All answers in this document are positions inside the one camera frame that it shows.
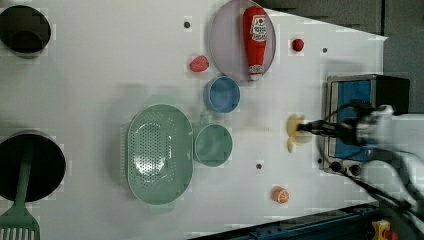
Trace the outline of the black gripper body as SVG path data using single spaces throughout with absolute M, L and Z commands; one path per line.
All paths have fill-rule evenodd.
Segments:
M 357 137 L 357 119 L 346 119 L 341 123 L 332 123 L 330 137 L 337 138 L 347 145 L 359 145 Z

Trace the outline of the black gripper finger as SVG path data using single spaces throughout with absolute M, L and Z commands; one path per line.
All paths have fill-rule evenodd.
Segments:
M 298 131 L 324 131 L 328 123 L 324 120 L 317 120 L 307 123 L 299 123 L 297 125 Z
M 334 136 L 334 130 L 331 129 L 312 129 L 310 132 L 314 135 Z

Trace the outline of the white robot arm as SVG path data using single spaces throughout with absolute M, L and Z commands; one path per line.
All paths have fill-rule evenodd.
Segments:
M 355 111 L 360 114 L 358 118 L 347 119 L 342 123 L 330 123 L 325 120 L 305 122 L 303 118 L 292 115 L 287 122 L 288 144 L 295 144 L 298 136 L 308 132 L 336 138 L 347 145 L 370 147 L 371 153 L 367 160 L 385 162 L 396 170 L 403 187 L 415 200 L 413 204 L 406 200 L 397 200 L 382 190 L 354 178 L 343 169 L 339 172 L 351 178 L 374 198 L 394 205 L 401 213 L 409 212 L 418 218 L 422 217 L 423 192 L 413 184 L 411 168 L 407 165 L 406 158 L 412 156 L 418 160 L 423 159 L 423 116 L 395 116 L 393 108 L 389 105 L 382 105 L 378 109 L 356 106 Z

